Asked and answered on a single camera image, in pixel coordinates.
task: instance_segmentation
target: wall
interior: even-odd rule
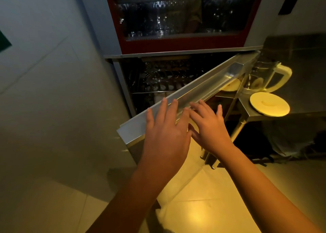
[[[109,201],[129,115],[81,0],[0,0],[0,30],[0,231],[39,178]]]
[[[326,0],[298,0],[292,13],[279,16],[274,35],[326,32]]]

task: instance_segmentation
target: tile floor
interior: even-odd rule
[[[161,224],[175,233],[260,232],[226,170],[202,166],[200,150],[192,141],[185,164],[159,195]],[[326,231],[325,161],[257,167]],[[10,233],[84,233],[108,204],[49,178],[18,181],[1,196],[7,200],[1,200],[0,232]],[[14,206],[6,203],[13,200]],[[149,232],[145,223],[140,232]]]

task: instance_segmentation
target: finger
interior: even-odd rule
[[[154,127],[154,117],[151,108],[147,109],[146,114],[146,132]]]
[[[191,137],[201,146],[202,145],[202,142],[201,142],[200,135],[195,130],[195,128],[193,127],[193,125],[188,124],[188,131],[191,132]]]
[[[173,99],[173,102],[171,103],[171,105],[168,108],[168,111],[166,112],[164,122],[174,126],[175,120],[177,118],[177,110],[178,110],[178,100]]]
[[[211,107],[209,107],[209,106],[207,105],[207,103],[205,103],[202,99],[199,100],[199,104],[201,104],[202,106],[204,106],[204,107],[206,108],[207,112],[208,112],[210,115],[215,116],[215,113],[214,113],[214,111],[211,109]]]
[[[198,113],[199,113],[199,115],[200,115],[202,118],[208,116],[208,112],[207,112],[207,110],[206,110],[206,108],[205,108],[204,106],[202,106],[202,105],[200,105],[200,104],[198,104],[198,103],[192,103],[192,102],[190,103],[190,106],[191,106],[192,108],[194,108],[195,110],[197,110]]]
[[[190,110],[189,113],[190,113],[190,118],[197,124],[197,126],[201,126],[203,118],[193,110]]]
[[[223,119],[223,109],[222,109],[222,105],[221,104],[218,105],[218,110],[216,112],[216,116],[218,118],[222,118]]]
[[[184,152],[188,153],[189,152],[189,147],[190,147],[190,141],[191,141],[191,134],[192,132],[187,132],[187,135],[185,137],[185,147],[184,147]]]
[[[156,116],[156,121],[155,124],[163,124],[164,119],[165,119],[165,113],[166,113],[166,108],[168,107],[168,101],[166,98],[162,99],[160,109],[158,110],[157,116]]]
[[[182,131],[187,131],[189,118],[190,118],[190,109],[184,108],[182,112],[182,116],[178,121],[177,127],[180,128]]]

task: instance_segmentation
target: hand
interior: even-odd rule
[[[224,124],[222,105],[218,106],[216,115],[203,100],[190,103],[190,106],[198,112],[191,111],[190,117],[197,124],[199,133],[191,124],[188,128],[202,148],[219,158],[223,152],[234,147]]]
[[[175,124],[178,101],[175,99],[167,110],[164,98],[154,122],[153,112],[147,110],[144,150],[138,168],[148,173],[164,186],[179,171],[189,151],[191,132],[188,130],[190,109],[185,108]]]

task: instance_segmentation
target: white blender handle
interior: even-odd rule
[[[281,64],[279,64],[278,66],[276,66],[274,68],[274,72],[282,74],[283,77],[282,79],[274,86],[270,87],[270,88],[265,88],[263,91],[267,92],[267,93],[271,93],[273,91],[276,91],[278,89],[280,89],[283,85],[286,84],[286,82],[291,78],[292,76],[292,69],[287,67],[287,66],[283,66]]]

